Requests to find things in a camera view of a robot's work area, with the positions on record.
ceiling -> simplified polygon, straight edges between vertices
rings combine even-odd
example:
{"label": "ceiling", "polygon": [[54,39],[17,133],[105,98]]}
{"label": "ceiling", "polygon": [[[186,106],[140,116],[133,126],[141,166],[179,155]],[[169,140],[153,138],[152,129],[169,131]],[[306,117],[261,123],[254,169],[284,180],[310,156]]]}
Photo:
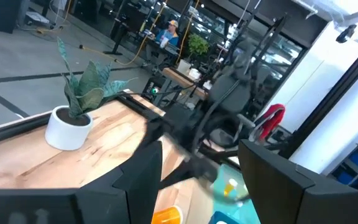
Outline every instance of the ceiling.
{"label": "ceiling", "polygon": [[[358,0],[301,0],[309,6],[313,6],[318,10],[317,16],[327,20],[335,21],[339,30],[346,27],[340,27],[341,22],[346,16],[358,12]],[[358,38],[358,23],[356,24],[355,35]]]}

white pot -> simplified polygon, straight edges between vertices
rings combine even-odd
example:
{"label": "white pot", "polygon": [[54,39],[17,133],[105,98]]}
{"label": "white pot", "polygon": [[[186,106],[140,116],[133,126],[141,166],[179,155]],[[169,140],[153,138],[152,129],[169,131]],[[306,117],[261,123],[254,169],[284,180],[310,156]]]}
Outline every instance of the white pot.
{"label": "white pot", "polygon": [[62,121],[56,114],[56,112],[62,108],[68,108],[68,106],[58,106],[53,109],[47,130],[45,131],[45,140],[48,144],[60,150],[72,151],[79,149],[91,131],[93,119],[87,114],[89,118],[88,125],[75,126],[68,124]]}
{"label": "white pot", "polygon": [[188,70],[190,69],[191,64],[187,61],[180,59],[179,66],[178,66],[178,72],[182,74],[187,74]]}

wooden desk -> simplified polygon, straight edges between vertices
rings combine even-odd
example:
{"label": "wooden desk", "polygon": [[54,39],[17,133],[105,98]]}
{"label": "wooden desk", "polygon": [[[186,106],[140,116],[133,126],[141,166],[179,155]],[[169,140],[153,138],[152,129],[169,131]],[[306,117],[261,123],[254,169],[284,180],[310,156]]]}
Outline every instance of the wooden desk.
{"label": "wooden desk", "polygon": [[[191,85],[194,85],[194,81],[195,79],[193,77],[188,76],[188,78],[192,79],[193,82],[187,80],[185,77],[183,77],[182,75],[180,75],[179,73],[177,73],[176,71],[172,70],[171,68],[164,68],[164,70],[162,71],[162,74],[164,76],[166,76],[167,78],[177,82],[180,86],[182,86],[183,88],[189,87]],[[193,91],[195,88],[191,87],[189,89],[187,89],[188,91]],[[208,96],[208,93],[205,92],[202,88],[197,87],[195,94],[200,97],[202,100],[205,100]]]}
{"label": "wooden desk", "polygon": [[[134,98],[156,113],[164,113],[145,99]],[[144,135],[145,118],[118,101],[92,111],[91,115],[93,128],[85,145],[77,151],[49,146],[44,139],[45,126],[1,141],[0,188],[81,187],[128,159]],[[182,156],[167,138],[162,137],[161,141],[165,177],[179,165]],[[155,210],[178,205],[186,220],[194,185],[194,180],[187,180],[161,190]]]}

potted plant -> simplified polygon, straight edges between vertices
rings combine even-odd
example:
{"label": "potted plant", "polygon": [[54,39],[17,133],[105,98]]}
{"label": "potted plant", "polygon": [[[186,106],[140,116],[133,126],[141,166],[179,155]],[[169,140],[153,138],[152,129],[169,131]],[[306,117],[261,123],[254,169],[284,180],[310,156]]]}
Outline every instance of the potted plant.
{"label": "potted plant", "polygon": [[84,144],[92,128],[93,119],[88,112],[105,104],[123,90],[128,81],[108,82],[111,65],[102,67],[92,61],[89,61],[80,80],[77,80],[67,62],[64,43],[59,38],[57,42],[60,55],[70,73],[70,78],[63,75],[68,106],[53,109],[45,131],[45,140],[57,149],[71,151]]}
{"label": "potted plant", "polygon": [[188,46],[190,55],[186,60],[181,59],[178,66],[178,71],[182,73],[186,73],[190,69],[190,62],[195,57],[199,57],[200,55],[205,54],[209,49],[208,42],[198,34],[191,34],[189,36]]}

cap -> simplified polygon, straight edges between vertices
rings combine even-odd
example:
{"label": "cap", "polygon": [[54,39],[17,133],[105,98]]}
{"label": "cap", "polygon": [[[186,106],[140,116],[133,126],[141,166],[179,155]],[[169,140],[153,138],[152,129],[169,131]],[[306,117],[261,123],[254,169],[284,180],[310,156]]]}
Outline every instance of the cap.
{"label": "cap", "polygon": [[178,27],[178,22],[177,21],[170,21],[169,24]]}

